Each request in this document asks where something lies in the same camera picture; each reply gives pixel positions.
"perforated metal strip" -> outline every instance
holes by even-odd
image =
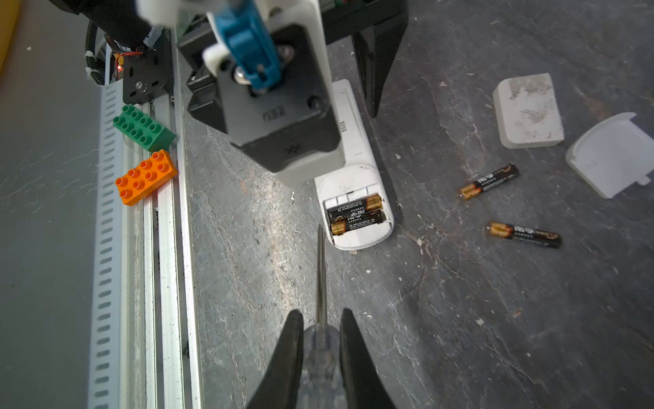
[[[122,81],[114,82],[102,89],[91,312],[89,409],[118,407],[123,204],[114,186],[114,180],[122,175],[124,144],[122,134],[113,127],[112,120],[120,113],[122,106]]]

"white plastic housing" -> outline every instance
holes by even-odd
[[[654,170],[654,139],[631,122],[625,112],[605,119],[583,134],[569,149],[566,161],[605,199],[637,182],[650,182]]]
[[[315,178],[316,192],[327,237],[340,250],[360,250],[379,243],[393,231],[394,219],[388,196],[361,122],[348,80],[333,83],[334,106],[339,118],[345,167]],[[386,221],[333,236],[326,209],[378,193]]]
[[[505,147],[550,147],[563,141],[563,124],[549,74],[503,80],[493,93],[493,102]]]

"cable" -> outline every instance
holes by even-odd
[[[115,62],[115,72],[116,72],[116,78],[118,78],[118,61],[120,57],[129,57],[129,56],[140,56],[143,53],[140,51],[131,51],[131,52],[122,52],[116,57],[116,62]]]
[[[111,50],[117,54],[120,54],[122,51],[118,49],[118,44],[116,41],[109,35],[105,34],[105,40],[107,40],[107,44],[111,47]]]
[[[97,61],[95,60],[95,38],[97,37],[97,25],[92,21],[88,22],[86,29],[86,72],[93,78],[96,84],[104,85],[105,79],[100,73]]]

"black and gold battery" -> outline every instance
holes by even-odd
[[[378,194],[367,198],[353,200],[346,204],[327,209],[327,216],[330,223],[348,219],[352,216],[361,215],[368,211],[381,209],[381,197]]]
[[[520,172],[518,171],[518,167],[516,165],[508,164],[502,169],[498,169],[493,173],[480,177],[473,183],[470,183],[468,186],[460,189],[458,195],[465,200],[472,199],[482,192],[490,190],[495,186],[499,186],[506,181],[510,181],[519,174]]]
[[[490,222],[486,231],[491,236],[509,240],[529,241],[542,247],[558,249],[563,238],[559,233],[544,232],[535,228],[514,226],[512,224]]]
[[[359,213],[348,217],[347,219],[340,219],[331,224],[332,234],[340,236],[345,232],[350,232],[358,228],[370,226],[371,224],[382,223],[386,220],[384,212],[381,209],[368,211],[366,213]]]

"screw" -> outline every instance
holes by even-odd
[[[295,49],[290,45],[278,45],[277,54],[279,55],[280,60],[282,60],[282,62],[286,65],[295,56]]]
[[[311,96],[309,97],[309,99],[307,99],[307,105],[309,106],[310,109],[319,111],[322,109],[322,98],[317,96]]]
[[[251,85],[252,81],[249,79],[245,78],[245,72],[243,68],[241,67],[236,67],[234,70],[234,81],[236,81],[237,84],[240,85]]]

